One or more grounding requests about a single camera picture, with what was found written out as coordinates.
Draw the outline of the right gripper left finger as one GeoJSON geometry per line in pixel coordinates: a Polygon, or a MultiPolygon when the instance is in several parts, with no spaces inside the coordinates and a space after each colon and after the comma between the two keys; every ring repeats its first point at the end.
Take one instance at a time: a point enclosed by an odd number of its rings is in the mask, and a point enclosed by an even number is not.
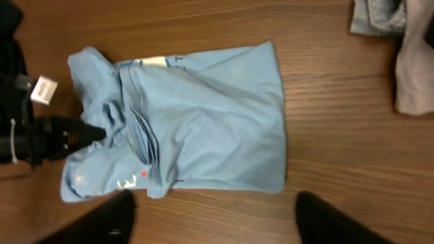
{"type": "Polygon", "coordinates": [[[37,244],[128,244],[135,210],[133,193],[124,190],[37,244]]]}

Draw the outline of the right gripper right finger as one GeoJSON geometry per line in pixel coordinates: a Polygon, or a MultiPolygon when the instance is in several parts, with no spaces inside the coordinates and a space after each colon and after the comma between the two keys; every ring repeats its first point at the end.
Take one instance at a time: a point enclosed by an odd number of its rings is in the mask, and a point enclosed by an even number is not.
{"type": "Polygon", "coordinates": [[[309,191],[297,194],[295,214],[302,244],[393,244],[309,191]]]}

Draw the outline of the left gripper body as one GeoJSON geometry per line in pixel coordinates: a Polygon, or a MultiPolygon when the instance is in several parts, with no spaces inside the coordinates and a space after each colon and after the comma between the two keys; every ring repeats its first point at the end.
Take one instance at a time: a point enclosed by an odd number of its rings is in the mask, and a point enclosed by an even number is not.
{"type": "Polygon", "coordinates": [[[32,167],[46,156],[47,135],[35,118],[31,92],[38,79],[18,75],[1,87],[1,164],[27,161],[32,167]]]}

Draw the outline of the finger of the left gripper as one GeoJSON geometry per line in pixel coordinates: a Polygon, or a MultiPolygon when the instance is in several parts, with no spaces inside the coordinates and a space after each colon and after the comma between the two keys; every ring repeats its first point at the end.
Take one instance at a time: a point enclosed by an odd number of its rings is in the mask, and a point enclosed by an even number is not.
{"type": "Polygon", "coordinates": [[[51,118],[50,159],[62,159],[106,138],[101,127],[64,117],[51,118]]]}

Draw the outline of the light blue printed t-shirt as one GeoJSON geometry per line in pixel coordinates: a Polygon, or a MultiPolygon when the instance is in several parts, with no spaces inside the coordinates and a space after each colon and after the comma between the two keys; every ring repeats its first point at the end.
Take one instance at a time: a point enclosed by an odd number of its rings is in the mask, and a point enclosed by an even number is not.
{"type": "Polygon", "coordinates": [[[68,65],[82,120],[106,137],[66,158],[63,201],[285,186],[285,98],[272,43],[118,63],[87,47],[68,65]]]}

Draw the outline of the black garment on table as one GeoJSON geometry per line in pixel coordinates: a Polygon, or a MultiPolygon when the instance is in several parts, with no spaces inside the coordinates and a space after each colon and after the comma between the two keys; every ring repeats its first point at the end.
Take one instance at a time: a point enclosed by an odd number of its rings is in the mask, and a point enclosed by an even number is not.
{"type": "Polygon", "coordinates": [[[14,3],[1,0],[1,87],[27,74],[22,50],[14,39],[22,19],[23,13],[14,3]]]}

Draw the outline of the beige folded garment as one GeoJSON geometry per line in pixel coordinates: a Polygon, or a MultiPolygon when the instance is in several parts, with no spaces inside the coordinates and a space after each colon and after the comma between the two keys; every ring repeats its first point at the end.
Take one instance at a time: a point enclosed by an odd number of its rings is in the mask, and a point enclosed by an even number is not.
{"type": "Polygon", "coordinates": [[[433,112],[433,48],[425,41],[433,0],[406,1],[407,23],[397,55],[396,109],[407,115],[433,112]]]}

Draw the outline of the grey-blue folded garment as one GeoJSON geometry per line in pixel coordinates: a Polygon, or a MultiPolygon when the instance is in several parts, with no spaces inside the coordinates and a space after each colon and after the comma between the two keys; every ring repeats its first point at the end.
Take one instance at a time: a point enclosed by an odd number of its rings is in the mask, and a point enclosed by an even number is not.
{"type": "Polygon", "coordinates": [[[354,0],[349,32],[366,36],[394,36],[405,32],[404,0],[354,0]]]}

